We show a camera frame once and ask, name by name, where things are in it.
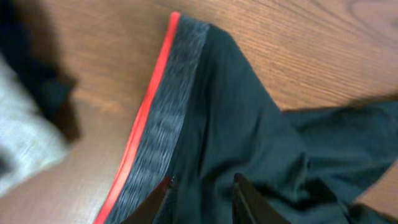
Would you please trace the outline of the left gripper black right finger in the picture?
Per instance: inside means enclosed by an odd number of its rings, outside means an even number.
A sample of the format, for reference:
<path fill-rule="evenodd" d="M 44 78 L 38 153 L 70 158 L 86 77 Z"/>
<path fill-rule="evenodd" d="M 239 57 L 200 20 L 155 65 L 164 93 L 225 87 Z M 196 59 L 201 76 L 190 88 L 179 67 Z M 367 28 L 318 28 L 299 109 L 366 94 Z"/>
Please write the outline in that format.
<path fill-rule="evenodd" d="M 242 174 L 234 175 L 233 224 L 290 224 Z"/>

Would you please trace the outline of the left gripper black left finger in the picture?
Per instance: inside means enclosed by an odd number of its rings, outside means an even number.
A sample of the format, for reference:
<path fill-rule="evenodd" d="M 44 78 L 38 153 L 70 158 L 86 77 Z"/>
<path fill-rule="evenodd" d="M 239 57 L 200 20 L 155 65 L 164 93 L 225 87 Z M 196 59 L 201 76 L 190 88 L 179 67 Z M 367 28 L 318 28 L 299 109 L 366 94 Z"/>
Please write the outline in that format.
<path fill-rule="evenodd" d="M 171 178 L 165 177 L 121 224 L 151 224 L 164 201 L 170 185 Z"/>

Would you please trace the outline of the black leggings with red waistband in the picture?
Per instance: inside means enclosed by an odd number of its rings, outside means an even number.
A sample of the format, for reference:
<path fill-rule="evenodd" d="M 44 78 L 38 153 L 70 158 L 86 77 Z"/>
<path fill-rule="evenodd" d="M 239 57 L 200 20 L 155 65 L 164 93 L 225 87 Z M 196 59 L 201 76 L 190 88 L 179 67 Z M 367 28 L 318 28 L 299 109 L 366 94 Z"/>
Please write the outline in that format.
<path fill-rule="evenodd" d="M 234 175 L 290 223 L 393 223 L 354 200 L 397 160 L 397 100 L 280 111 L 234 39 L 173 12 L 96 223 L 165 178 L 154 223 L 232 223 Z"/>

